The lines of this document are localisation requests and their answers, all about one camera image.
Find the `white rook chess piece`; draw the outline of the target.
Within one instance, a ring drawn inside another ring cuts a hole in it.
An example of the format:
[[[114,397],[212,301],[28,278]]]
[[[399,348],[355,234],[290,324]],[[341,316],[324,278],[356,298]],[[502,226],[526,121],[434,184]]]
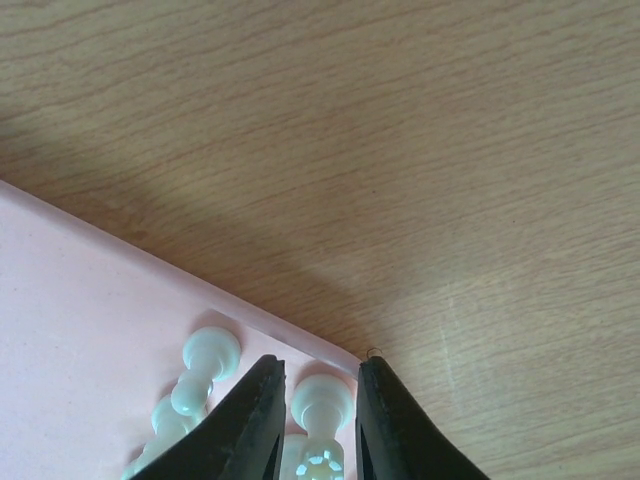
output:
[[[344,479],[344,448],[336,436],[354,418],[347,384],[329,374],[306,377],[294,390],[291,414],[307,434],[294,469],[296,478]]]

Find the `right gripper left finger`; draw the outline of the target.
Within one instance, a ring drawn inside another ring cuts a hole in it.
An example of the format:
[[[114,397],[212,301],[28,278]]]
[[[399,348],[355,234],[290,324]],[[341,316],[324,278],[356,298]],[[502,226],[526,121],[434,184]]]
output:
[[[285,362],[262,356],[202,423],[134,477],[277,479],[286,424],[285,379]]]

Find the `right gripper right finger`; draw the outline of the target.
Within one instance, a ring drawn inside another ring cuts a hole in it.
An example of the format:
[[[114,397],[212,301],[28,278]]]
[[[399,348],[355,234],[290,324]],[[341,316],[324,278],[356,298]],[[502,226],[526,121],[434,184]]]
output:
[[[360,364],[356,401],[359,479],[485,479],[431,421],[382,357]]]

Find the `white knight chess piece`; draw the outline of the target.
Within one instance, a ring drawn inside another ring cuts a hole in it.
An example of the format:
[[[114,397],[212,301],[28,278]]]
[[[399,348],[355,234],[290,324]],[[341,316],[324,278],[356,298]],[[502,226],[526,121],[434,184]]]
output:
[[[151,422],[156,436],[180,438],[192,430],[204,418],[214,384],[237,371],[241,353],[236,336],[224,328],[195,331],[182,350],[185,371],[153,410]]]

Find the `pink plastic tray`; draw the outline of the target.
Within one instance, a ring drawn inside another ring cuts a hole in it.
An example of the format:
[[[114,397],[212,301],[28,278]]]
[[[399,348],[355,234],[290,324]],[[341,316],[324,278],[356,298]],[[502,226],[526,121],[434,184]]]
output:
[[[287,394],[315,374],[357,385],[345,350],[3,184],[2,477],[121,478],[207,326],[236,336],[240,373],[282,360]]]

